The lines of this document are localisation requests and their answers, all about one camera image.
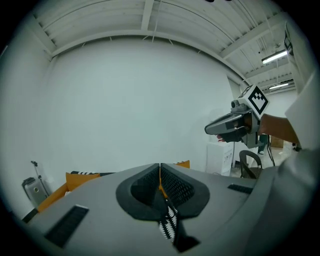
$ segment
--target fluorescent light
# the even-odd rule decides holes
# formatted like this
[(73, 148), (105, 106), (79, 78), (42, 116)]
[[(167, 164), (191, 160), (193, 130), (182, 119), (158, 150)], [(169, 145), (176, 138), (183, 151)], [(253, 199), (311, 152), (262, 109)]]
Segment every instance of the fluorescent light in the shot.
[(262, 59), (262, 63), (263, 64), (266, 64), (268, 62), (272, 62), (278, 58), (281, 58), (283, 56), (286, 56), (287, 55), (287, 51), (286, 50), (282, 50), (282, 51), (279, 51), (279, 52), (276, 52), (275, 54), (272, 54), (266, 58), (263, 58)]
[(279, 85), (276, 85), (276, 86), (270, 87), (269, 89), (270, 89), (270, 90), (272, 90), (272, 89), (280, 88), (280, 87), (287, 86), (287, 85), (288, 85), (288, 83), (279, 84)]

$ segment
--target black chair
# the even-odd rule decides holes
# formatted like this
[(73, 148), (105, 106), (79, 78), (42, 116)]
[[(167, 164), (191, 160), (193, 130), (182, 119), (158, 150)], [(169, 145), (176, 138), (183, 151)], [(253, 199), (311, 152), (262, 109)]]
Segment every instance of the black chair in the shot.
[[(249, 168), (247, 164), (247, 156), (253, 158), (256, 161), (258, 167)], [(241, 178), (258, 179), (261, 171), (263, 170), (260, 157), (249, 150), (242, 150), (239, 153), (239, 158), (241, 167)]]

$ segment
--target white cabinet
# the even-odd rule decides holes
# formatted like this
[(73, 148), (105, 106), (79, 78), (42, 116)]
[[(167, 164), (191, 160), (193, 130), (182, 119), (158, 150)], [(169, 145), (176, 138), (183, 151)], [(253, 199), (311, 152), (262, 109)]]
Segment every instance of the white cabinet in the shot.
[(206, 172), (230, 175), (234, 155), (234, 143), (208, 142), (206, 146)]

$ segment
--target ceiling panel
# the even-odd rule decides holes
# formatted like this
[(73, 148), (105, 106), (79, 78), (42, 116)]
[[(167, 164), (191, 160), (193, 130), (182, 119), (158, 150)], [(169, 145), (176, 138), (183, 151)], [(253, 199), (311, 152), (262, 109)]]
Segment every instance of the ceiling panel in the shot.
[[(146, 1), (149, 0), (47, 0), (35, 7), (33, 15), (55, 43), (58, 53), (83, 44), (87, 39), (150, 36), (155, 33), (157, 23), (155, 36), (166, 35), (208, 49), (211, 55), (236, 69), (242, 78), (265, 67), (263, 58), (284, 49), (284, 22), (272, 30), (266, 26), (267, 19), (283, 12), (270, 0), (215, 0), (213, 3), (163, 0), (161, 5), (160, 0), (154, 0), (144, 31), (142, 20)], [(261, 26), (264, 30), (260, 37), (235, 47), (226, 59), (219, 57), (230, 45), (238, 45), (239, 38), (243, 41), (251, 30)], [(259, 84), (287, 74), (290, 74), (288, 64), (246, 79), (246, 82)]]

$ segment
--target human arm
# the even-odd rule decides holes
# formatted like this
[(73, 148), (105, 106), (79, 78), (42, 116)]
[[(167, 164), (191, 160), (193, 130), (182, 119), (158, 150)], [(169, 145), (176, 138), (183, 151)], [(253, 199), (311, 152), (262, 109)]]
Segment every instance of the human arm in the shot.
[(287, 118), (263, 114), (260, 134), (268, 134), (291, 143), (299, 143), (298, 137)]

